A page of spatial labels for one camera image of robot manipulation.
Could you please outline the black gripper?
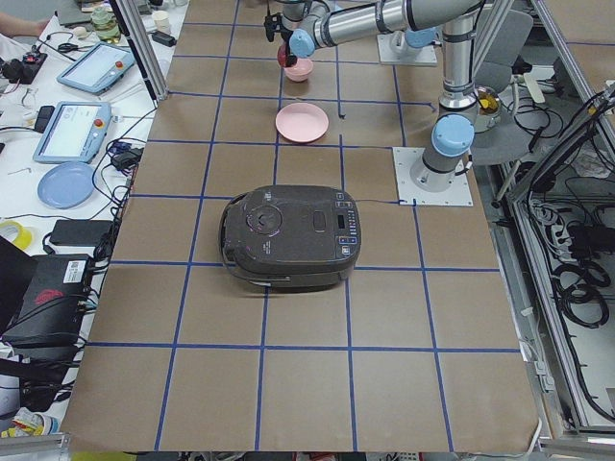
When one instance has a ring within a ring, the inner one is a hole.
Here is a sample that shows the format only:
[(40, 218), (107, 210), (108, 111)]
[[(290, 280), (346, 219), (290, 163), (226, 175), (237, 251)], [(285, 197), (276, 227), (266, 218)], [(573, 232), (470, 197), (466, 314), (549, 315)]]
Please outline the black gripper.
[(269, 12), (264, 17), (263, 26), (269, 42), (274, 42), (276, 36), (280, 36), (284, 42), (288, 42), (296, 29), (296, 24), (287, 19), (281, 12)]

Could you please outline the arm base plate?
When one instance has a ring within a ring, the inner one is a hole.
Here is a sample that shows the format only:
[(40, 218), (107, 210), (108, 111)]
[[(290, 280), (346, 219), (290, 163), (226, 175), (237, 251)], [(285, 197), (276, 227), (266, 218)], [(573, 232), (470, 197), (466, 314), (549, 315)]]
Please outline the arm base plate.
[(467, 172), (460, 159), (455, 170), (435, 173), (423, 162), (425, 149), (393, 147), (398, 200), (405, 206), (472, 206)]
[(382, 64), (422, 67), (437, 65), (437, 57), (434, 51), (433, 43), (432, 45), (418, 50), (406, 49), (404, 52), (395, 50), (393, 41), (397, 32), (390, 35), (377, 36), (380, 62)]

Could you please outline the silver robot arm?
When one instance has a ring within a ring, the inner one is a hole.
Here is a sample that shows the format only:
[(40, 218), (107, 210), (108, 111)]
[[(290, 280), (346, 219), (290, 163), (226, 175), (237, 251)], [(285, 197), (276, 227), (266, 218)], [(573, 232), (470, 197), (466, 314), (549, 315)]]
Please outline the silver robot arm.
[(418, 50), (432, 45), (436, 40), (436, 33), (437, 29), (435, 27), (418, 31), (411, 29), (398, 31), (393, 41), (394, 49), (399, 52), (404, 52), (406, 49)]
[(280, 66), (288, 67), (316, 50), (333, 48), (367, 36), (397, 38), (404, 47), (435, 28), (440, 32), (442, 85), (438, 118), (428, 145), (410, 168), (413, 183), (426, 191), (446, 190), (457, 164), (469, 154), (478, 114), (475, 72), (481, 1), (373, 1), (338, 8), (330, 1), (283, 1), (279, 12), (263, 20), (267, 40), (283, 43)]

